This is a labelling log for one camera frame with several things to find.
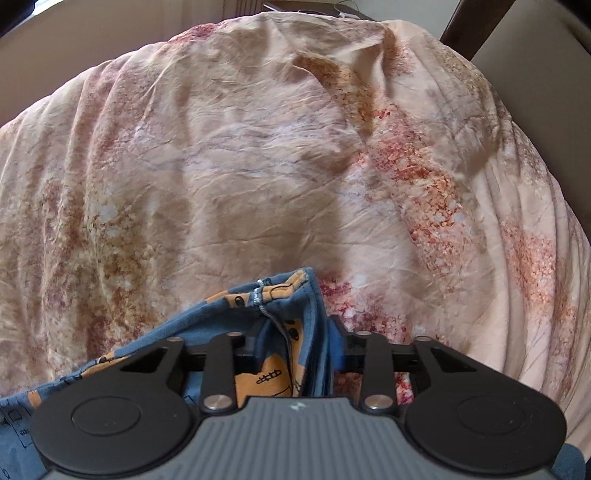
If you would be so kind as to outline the pink floral bed quilt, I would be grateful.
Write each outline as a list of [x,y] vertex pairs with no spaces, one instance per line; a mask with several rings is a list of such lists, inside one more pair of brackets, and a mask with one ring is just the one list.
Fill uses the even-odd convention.
[[589,450],[589,242],[492,85],[420,27],[199,25],[1,129],[3,394],[301,267],[349,328],[520,380]]

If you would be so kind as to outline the dark wooden headboard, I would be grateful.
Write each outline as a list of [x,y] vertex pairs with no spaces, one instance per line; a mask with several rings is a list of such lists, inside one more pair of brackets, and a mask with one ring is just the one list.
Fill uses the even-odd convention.
[[472,60],[515,0],[461,0],[440,41]]

